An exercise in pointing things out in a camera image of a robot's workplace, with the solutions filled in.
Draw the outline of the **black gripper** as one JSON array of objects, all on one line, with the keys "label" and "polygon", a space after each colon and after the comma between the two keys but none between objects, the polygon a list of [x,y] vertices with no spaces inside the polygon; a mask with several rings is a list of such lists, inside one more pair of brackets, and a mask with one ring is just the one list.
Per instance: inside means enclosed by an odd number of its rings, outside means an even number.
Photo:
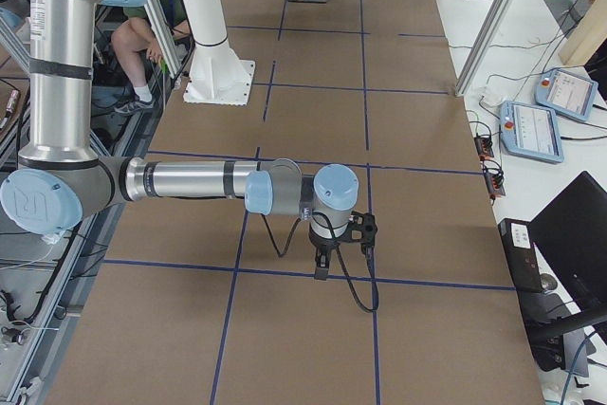
[{"label": "black gripper", "polygon": [[330,270],[331,252],[341,243],[350,243],[351,238],[344,234],[337,238],[323,238],[316,233],[309,234],[309,240],[315,247],[315,280],[326,280]]}]

